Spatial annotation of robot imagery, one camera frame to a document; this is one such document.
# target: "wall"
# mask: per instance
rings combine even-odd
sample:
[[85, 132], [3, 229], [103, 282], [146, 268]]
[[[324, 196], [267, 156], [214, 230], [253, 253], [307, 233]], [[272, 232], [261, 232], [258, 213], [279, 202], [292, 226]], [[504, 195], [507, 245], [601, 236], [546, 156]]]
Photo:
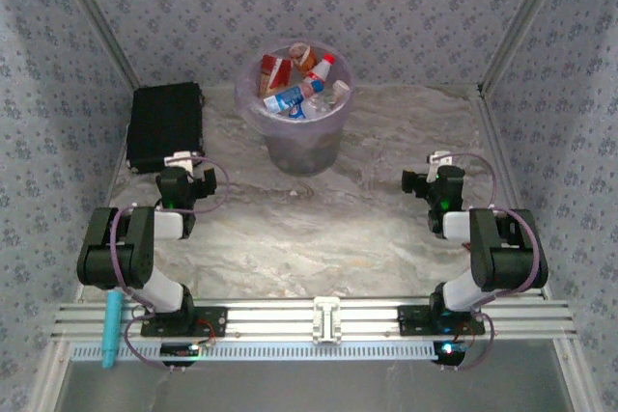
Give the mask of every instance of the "wall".
[[269, 38], [335, 45], [373, 83], [475, 83], [520, 0], [98, 0], [145, 85], [218, 84]]
[[551, 288], [618, 410], [618, 3], [547, 0], [491, 97]]
[[21, 410], [130, 92], [73, 0], [0, 0], [0, 410]]

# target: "plastic bottle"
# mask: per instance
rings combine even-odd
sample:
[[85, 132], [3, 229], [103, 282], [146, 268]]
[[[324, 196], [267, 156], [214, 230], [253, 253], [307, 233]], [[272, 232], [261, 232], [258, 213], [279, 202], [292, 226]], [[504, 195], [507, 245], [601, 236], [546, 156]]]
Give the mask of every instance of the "plastic bottle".
[[264, 99], [264, 104], [267, 110], [272, 113], [279, 113], [296, 104], [301, 103], [305, 98], [308, 98], [316, 92], [321, 92], [324, 89], [322, 81], [312, 81], [311, 83], [301, 82], [297, 86], [291, 87], [279, 94], [269, 96]]
[[302, 82], [311, 82], [315, 80], [320, 80], [324, 82], [326, 80], [326, 77], [328, 76], [330, 67], [335, 63], [336, 60], [337, 59], [333, 55], [330, 55], [328, 53], [325, 54], [324, 58], [322, 58], [322, 61], [315, 65], [314, 68], [307, 73], [307, 77], [305, 77]]
[[330, 111], [330, 105], [322, 95], [312, 96], [294, 105], [290, 109], [289, 118], [293, 120], [314, 120]]

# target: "black mounting plate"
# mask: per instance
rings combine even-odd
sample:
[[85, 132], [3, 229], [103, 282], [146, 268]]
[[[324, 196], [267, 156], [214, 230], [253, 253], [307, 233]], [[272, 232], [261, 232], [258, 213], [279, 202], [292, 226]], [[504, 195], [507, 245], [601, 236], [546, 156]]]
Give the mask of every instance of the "black mounting plate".
[[429, 305], [400, 306], [397, 308], [399, 334], [402, 337], [430, 335], [484, 335], [485, 325], [478, 322], [471, 313], [448, 313], [432, 317]]
[[157, 319], [156, 316], [142, 323], [142, 337], [145, 338], [166, 338], [166, 337], [188, 337], [188, 338], [208, 338], [211, 330], [207, 324], [198, 323], [197, 320], [205, 320], [214, 329], [217, 338], [225, 337], [225, 329], [228, 323], [228, 309], [223, 307], [196, 307], [195, 320], [192, 326], [184, 333], [178, 333], [178, 325], [168, 325], [168, 321]]

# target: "bottle cap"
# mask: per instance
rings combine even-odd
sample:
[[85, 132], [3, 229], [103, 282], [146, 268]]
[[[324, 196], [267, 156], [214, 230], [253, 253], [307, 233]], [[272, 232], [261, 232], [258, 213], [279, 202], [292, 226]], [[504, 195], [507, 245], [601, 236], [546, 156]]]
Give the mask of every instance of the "bottle cap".
[[320, 80], [311, 81], [311, 87], [315, 92], [321, 92], [324, 90], [324, 83]]

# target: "trash can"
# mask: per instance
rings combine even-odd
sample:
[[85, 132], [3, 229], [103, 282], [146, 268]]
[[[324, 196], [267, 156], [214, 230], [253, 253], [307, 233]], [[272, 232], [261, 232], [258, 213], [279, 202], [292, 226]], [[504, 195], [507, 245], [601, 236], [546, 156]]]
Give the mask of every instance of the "trash can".
[[[296, 42], [308, 43], [319, 56], [334, 55], [337, 60], [326, 78], [326, 87], [341, 79], [351, 89], [331, 112], [313, 120], [288, 119], [269, 113], [264, 101], [257, 97], [263, 55], [287, 57], [288, 49]], [[237, 113], [264, 135], [272, 163], [284, 173], [300, 177], [319, 174], [335, 162], [353, 92], [354, 76], [343, 55], [333, 47], [308, 39], [280, 40], [264, 48], [243, 67], [235, 82]]]

